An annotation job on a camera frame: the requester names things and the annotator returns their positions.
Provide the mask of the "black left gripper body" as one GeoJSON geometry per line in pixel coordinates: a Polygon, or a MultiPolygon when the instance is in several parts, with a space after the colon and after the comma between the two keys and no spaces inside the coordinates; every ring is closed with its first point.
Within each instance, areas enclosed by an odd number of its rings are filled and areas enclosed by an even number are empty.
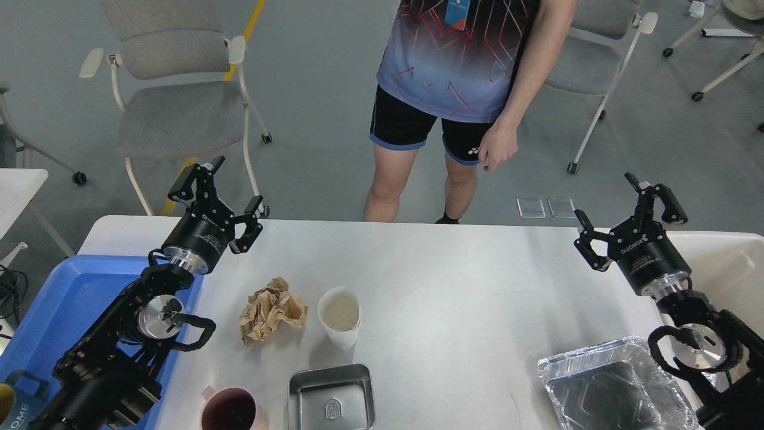
{"type": "Polygon", "coordinates": [[[234,239],[231,210],[186,212],[162,245],[162,254],[193,274],[208,274],[234,239]]]}

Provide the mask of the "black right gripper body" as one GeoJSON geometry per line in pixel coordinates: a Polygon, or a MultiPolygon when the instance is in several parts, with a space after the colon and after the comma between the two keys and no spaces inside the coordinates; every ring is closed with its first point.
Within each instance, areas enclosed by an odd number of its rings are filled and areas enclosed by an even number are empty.
{"type": "Polygon", "coordinates": [[[671,240],[663,224],[649,220],[634,226],[628,219],[609,233],[608,257],[617,263],[630,287],[638,296],[654,296],[655,289],[679,285],[687,280],[691,268],[671,240]]]}

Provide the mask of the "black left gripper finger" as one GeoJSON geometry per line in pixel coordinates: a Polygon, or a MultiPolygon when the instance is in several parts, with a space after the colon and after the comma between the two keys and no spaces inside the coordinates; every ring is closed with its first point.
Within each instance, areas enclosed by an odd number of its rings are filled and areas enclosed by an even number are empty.
{"type": "Polygon", "coordinates": [[[253,196],[245,207],[244,212],[241,215],[232,217],[230,220],[231,227],[238,224],[245,224],[245,231],[238,238],[233,238],[229,242],[229,248],[234,254],[246,253],[250,250],[251,246],[259,237],[260,232],[263,231],[263,225],[258,220],[258,208],[262,203],[264,197],[261,194],[253,196]]]}
{"type": "Polygon", "coordinates": [[[224,160],[224,156],[219,156],[211,163],[194,164],[181,171],[170,188],[168,198],[186,205],[182,223],[200,220],[226,223],[226,204],[218,198],[214,185],[214,174],[224,160]]]}

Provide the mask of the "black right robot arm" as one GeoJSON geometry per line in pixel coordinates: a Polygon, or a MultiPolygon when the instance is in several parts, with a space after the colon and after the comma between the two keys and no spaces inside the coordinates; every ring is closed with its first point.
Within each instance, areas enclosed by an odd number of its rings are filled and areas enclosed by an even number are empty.
{"type": "Polygon", "coordinates": [[[612,262],[638,296],[652,297],[672,325],[648,337],[652,359],[687,381],[701,401],[696,415],[706,429],[750,429],[762,423],[763,342],[729,310],[718,311],[691,283],[691,268],[667,237],[665,223],[686,223],[672,190],[625,178],[638,195],[634,213],[609,232],[596,231],[583,210],[575,247],[604,272],[612,262]]]}

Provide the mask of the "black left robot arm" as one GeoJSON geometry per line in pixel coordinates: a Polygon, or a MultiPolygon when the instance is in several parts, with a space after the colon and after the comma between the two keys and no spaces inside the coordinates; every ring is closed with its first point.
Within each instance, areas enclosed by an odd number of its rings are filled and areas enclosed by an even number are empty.
{"type": "Polygon", "coordinates": [[[211,273],[224,251],[249,251],[263,226],[251,198],[241,215],[218,198],[214,174],[226,160],[184,168],[168,196],[186,211],[148,266],[57,360],[60,389],[29,429],[112,429],[137,422],[161,399],[158,373],[171,351],[202,348],[216,324],[184,311],[178,291],[211,273]]]}

